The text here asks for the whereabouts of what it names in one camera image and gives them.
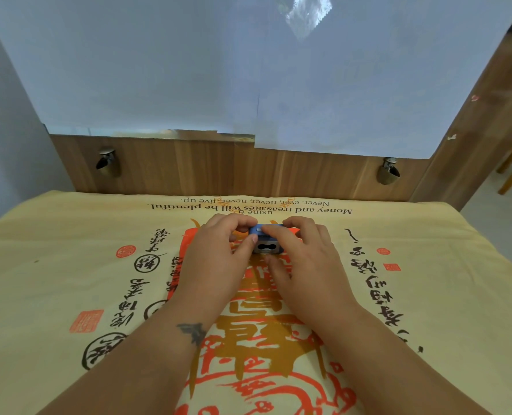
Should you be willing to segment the person's left hand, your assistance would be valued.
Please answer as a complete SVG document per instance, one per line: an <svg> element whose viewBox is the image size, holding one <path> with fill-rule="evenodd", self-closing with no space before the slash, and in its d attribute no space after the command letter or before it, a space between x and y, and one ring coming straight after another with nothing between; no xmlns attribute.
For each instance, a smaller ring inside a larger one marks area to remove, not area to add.
<svg viewBox="0 0 512 415"><path fill-rule="evenodd" d="M247 233L252 216L215 214L197 230L183 259L178 287L169 304L180 321L213 323L237 293L248 265L234 265L233 233Z"/></svg>

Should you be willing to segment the person's right hand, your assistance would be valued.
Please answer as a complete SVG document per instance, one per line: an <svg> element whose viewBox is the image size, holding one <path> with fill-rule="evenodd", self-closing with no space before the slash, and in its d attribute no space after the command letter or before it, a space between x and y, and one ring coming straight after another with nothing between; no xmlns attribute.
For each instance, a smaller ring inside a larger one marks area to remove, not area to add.
<svg viewBox="0 0 512 415"><path fill-rule="evenodd" d="M276 286L285 304L304 324L320 335L349 323L361 307L329 231L318 225L319 238L299 238L298 229L263 226L290 258L291 280Z"/></svg>

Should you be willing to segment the small blue and grey device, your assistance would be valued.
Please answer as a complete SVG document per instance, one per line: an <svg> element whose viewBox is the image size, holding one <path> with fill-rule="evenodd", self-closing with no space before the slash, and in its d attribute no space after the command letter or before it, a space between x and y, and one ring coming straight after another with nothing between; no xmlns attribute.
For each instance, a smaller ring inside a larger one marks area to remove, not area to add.
<svg viewBox="0 0 512 415"><path fill-rule="evenodd" d="M263 223L257 224L251 227L248 230L249 235L257 235L258 240L256 241L254 248L252 250L253 254L283 254L285 252L284 248L280 245L278 240L267 233L262 231L262 227L270 225L282 227L282 224L279 223Z"/></svg>

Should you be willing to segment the person's right forearm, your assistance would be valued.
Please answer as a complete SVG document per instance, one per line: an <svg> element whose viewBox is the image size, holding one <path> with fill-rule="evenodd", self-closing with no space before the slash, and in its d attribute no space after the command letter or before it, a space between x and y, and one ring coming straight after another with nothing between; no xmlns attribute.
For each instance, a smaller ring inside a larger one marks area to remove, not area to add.
<svg viewBox="0 0 512 415"><path fill-rule="evenodd" d="M291 309L341 364L368 415L492 415L358 303Z"/></svg>

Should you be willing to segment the person's left forearm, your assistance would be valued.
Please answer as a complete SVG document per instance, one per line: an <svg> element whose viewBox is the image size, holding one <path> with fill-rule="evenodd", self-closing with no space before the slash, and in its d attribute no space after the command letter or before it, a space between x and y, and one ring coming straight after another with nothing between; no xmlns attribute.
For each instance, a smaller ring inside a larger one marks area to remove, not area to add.
<svg viewBox="0 0 512 415"><path fill-rule="evenodd" d="M172 415L195 353L233 295L176 293L38 415Z"/></svg>

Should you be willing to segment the wooden back panel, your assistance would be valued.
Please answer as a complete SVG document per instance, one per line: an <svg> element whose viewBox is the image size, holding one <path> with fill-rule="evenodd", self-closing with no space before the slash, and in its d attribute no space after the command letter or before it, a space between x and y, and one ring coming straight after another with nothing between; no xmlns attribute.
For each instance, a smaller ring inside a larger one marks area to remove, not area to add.
<svg viewBox="0 0 512 415"><path fill-rule="evenodd" d="M430 164L429 159L399 159L401 178L382 185L377 182L381 157L268 150L229 141L50 138L81 193L409 201ZM119 178L95 169L105 146L115 149Z"/></svg>

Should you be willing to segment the brass mirror clip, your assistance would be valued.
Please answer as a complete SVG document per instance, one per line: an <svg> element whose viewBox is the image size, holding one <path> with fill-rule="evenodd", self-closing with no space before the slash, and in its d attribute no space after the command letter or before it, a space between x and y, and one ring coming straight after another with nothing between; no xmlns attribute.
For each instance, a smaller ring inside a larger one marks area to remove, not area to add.
<svg viewBox="0 0 512 415"><path fill-rule="evenodd" d="M391 185L400 179L400 172L396 167L396 158L384 158L377 170L377 182L382 185Z"/></svg>
<svg viewBox="0 0 512 415"><path fill-rule="evenodd" d="M95 169L108 178L119 178L121 176L121 165L116 156L115 149L111 146L102 147L99 150L100 159L95 165Z"/></svg>

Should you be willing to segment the large white paper sheet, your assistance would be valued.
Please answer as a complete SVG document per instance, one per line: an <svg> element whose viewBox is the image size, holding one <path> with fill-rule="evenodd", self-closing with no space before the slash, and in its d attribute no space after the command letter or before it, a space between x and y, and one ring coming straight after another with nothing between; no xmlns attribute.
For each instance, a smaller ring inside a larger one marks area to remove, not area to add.
<svg viewBox="0 0 512 415"><path fill-rule="evenodd" d="M0 0L48 129L253 134L271 0Z"/></svg>
<svg viewBox="0 0 512 415"><path fill-rule="evenodd" d="M428 159L512 0L267 0L255 147Z"/></svg>

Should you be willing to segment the yellow printed tablecloth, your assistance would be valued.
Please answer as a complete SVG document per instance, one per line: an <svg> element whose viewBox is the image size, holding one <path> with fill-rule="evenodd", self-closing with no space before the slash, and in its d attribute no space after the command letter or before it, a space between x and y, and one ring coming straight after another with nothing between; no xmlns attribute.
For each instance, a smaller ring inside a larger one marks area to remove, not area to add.
<svg viewBox="0 0 512 415"><path fill-rule="evenodd" d="M512 415L512 263L446 203L58 191L0 219L0 415L35 414L166 304L218 212L327 226L358 302Z"/></svg>

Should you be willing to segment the wooden side panel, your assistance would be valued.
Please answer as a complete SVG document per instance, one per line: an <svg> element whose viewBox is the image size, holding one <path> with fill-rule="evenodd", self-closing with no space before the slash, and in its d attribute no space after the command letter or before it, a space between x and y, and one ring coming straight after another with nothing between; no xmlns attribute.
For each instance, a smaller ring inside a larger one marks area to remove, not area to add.
<svg viewBox="0 0 512 415"><path fill-rule="evenodd" d="M512 26L409 199L461 210L512 145Z"/></svg>

